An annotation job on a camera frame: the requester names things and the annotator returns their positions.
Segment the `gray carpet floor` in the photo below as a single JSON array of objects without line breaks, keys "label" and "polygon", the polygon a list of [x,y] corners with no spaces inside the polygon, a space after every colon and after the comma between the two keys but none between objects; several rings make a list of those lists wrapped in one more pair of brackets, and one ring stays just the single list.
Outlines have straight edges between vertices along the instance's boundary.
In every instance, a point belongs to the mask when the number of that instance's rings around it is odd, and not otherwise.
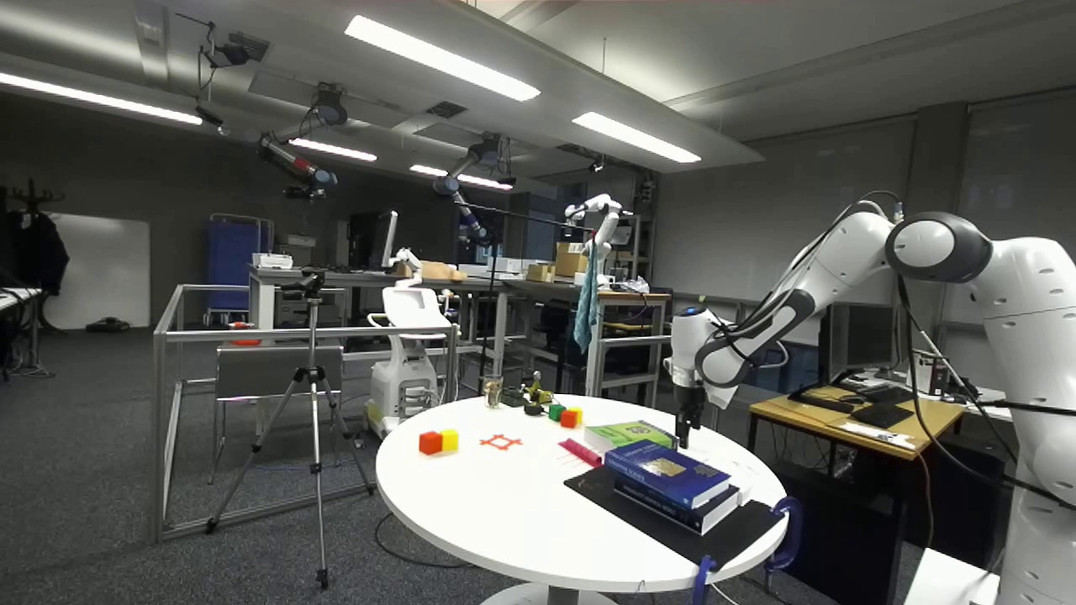
[{"label": "gray carpet floor", "polygon": [[[21,373],[0,383],[0,600],[446,600],[472,605],[512,583],[462,563],[410,529],[369,494],[325,503],[334,588],[316,583],[312,507],[150,545],[156,386],[148,332],[52,332],[41,341],[52,377]],[[211,355],[192,352],[192,373]],[[312,494],[307,472],[307,410],[278,430],[242,496],[267,489]],[[179,458],[179,516],[211,510],[242,453],[242,415],[230,420],[230,451],[211,477],[208,413],[189,413]],[[717,426],[748,440],[748,410],[718,413]],[[358,458],[374,472],[377,443]],[[325,484],[360,486],[354,461],[334,458]],[[750,574],[718,583],[734,600],[826,600],[786,574]],[[612,593],[616,600],[690,600],[690,593]]]}]

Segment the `ceiling light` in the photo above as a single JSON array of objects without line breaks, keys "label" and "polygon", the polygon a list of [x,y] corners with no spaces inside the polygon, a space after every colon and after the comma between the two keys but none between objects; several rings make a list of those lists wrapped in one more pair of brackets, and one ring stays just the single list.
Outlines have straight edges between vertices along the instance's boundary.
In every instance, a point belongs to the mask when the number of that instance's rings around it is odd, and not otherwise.
[{"label": "ceiling light", "polygon": [[139,100],[108,98],[108,94],[76,90],[76,86],[62,86],[62,82],[52,82],[52,79],[18,76],[18,73],[3,73],[3,70],[0,70],[0,82],[21,86],[21,90],[52,94],[52,98],[68,98],[68,100],[81,100],[81,104],[101,104],[101,106],[129,110],[129,113],[148,113],[148,118],[158,118],[158,121],[201,123],[200,113],[156,106],[156,104],[139,104]]},{"label": "ceiling light", "polygon": [[677,165],[697,165],[697,162],[701,162],[701,153],[694,153],[694,150],[686,150],[686,149],[677,149],[677,143],[668,143],[668,140],[662,140],[662,136],[657,136],[657,135],[647,135],[647,131],[640,131],[640,126],[630,126],[630,123],[612,121],[612,118],[596,113],[596,110],[577,113],[576,123],[593,126],[593,131],[597,131],[597,135],[605,135],[605,136],[637,143],[637,149],[643,149],[643,150],[662,153],[662,159],[668,159],[668,162],[677,162]]},{"label": "ceiling light", "polygon": [[500,73],[500,70],[494,70],[494,67],[484,67],[484,62],[477,62],[477,60],[466,60],[466,58],[462,58],[462,53],[449,53],[449,49],[445,49],[445,48],[433,48],[433,44],[428,44],[428,40],[418,40],[418,35],[410,35],[410,32],[403,32],[403,29],[387,26],[387,24],[365,21],[365,16],[360,16],[360,13],[346,24],[344,32],[351,32],[351,35],[358,35],[358,40],[363,40],[363,44],[374,44],[374,48],[379,48],[379,49],[401,53],[401,58],[406,58],[406,60],[414,60],[414,62],[445,70],[445,73],[462,76],[462,79],[472,79],[472,82],[477,82],[477,86],[488,86],[488,90],[494,90],[494,94],[514,98],[514,100],[530,100],[530,98],[538,98],[538,86],[530,86],[530,82],[523,82],[523,79],[517,79],[517,76],[512,76],[512,73]]},{"label": "ceiling light", "polygon": [[340,143],[323,143],[323,140],[312,140],[312,136],[294,136],[289,143],[294,143],[294,149],[323,150],[323,153],[354,159],[354,162],[377,162],[377,153],[369,153],[369,150],[360,150],[360,149],[340,149]]},{"label": "ceiling light", "polygon": [[[433,165],[410,165],[414,174],[430,174],[430,177],[445,177],[445,166]],[[473,189],[497,189],[497,192],[512,192],[508,181],[494,181],[494,177],[477,177],[477,174],[462,174],[462,181],[473,183]]]}]

